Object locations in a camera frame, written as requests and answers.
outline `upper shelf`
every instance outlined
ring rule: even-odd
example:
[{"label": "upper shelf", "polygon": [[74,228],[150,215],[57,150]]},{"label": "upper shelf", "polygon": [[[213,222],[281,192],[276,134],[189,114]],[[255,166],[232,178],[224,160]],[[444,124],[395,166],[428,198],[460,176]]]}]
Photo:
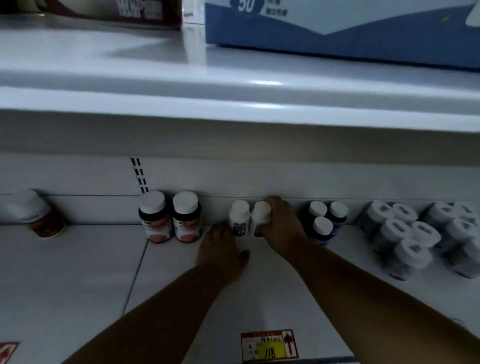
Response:
[{"label": "upper shelf", "polygon": [[0,49],[0,109],[480,132],[480,73],[41,16],[1,18]]}]

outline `person's left hand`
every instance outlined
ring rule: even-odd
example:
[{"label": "person's left hand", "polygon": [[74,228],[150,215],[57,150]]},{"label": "person's left hand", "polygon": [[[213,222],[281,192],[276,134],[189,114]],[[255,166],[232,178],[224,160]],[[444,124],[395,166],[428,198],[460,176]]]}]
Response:
[{"label": "person's left hand", "polygon": [[211,227],[200,245],[197,266],[208,264],[218,269],[225,284],[236,280],[247,266],[250,250],[239,254],[232,229],[225,224]]}]

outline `person's left arm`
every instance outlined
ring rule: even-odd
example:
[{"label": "person's left arm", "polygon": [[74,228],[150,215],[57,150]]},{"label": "person's left arm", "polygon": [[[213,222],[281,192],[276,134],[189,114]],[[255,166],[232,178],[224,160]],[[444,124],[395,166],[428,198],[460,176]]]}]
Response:
[{"label": "person's left arm", "polygon": [[220,291],[237,279],[250,252],[238,253],[231,228],[214,225],[196,267],[130,311],[63,364],[180,364]]}]

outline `forearm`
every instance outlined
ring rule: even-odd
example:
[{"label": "forearm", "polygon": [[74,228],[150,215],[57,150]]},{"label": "forearm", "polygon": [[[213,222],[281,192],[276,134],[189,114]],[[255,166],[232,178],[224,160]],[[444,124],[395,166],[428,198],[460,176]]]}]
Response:
[{"label": "forearm", "polygon": [[180,364],[224,286],[213,266],[192,268],[102,331],[64,364]]},{"label": "forearm", "polygon": [[285,258],[362,364],[480,362],[476,337],[329,250],[305,239]]}]

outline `person's right hand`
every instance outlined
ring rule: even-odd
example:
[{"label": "person's right hand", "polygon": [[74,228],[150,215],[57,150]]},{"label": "person's right hand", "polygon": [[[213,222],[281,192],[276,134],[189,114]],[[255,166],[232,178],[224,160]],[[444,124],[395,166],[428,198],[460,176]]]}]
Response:
[{"label": "person's right hand", "polygon": [[289,249],[307,239],[300,220],[292,211],[290,204],[281,197],[268,197],[265,199],[272,205],[272,224],[263,225],[260,232],[268,244],[280,256],[286,258]]}]

